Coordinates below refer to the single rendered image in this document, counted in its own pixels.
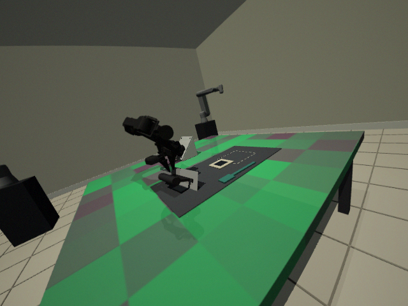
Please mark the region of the beige square tile with dark centre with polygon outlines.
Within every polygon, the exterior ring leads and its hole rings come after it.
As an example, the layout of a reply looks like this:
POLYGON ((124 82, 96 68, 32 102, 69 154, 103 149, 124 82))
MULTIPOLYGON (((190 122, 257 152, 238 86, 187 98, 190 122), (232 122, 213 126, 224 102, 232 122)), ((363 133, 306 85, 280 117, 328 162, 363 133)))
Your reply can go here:
POLYGON ((227 165, 229 165, 229 164, 231 164, 233 162, 234 161, 230 161, 230 160, 227 160, 227 159, 220 159, 220 160, 210 164, 209 166, 221 169, 221 168, 224 168, 225 166, 227 166, 227 165))

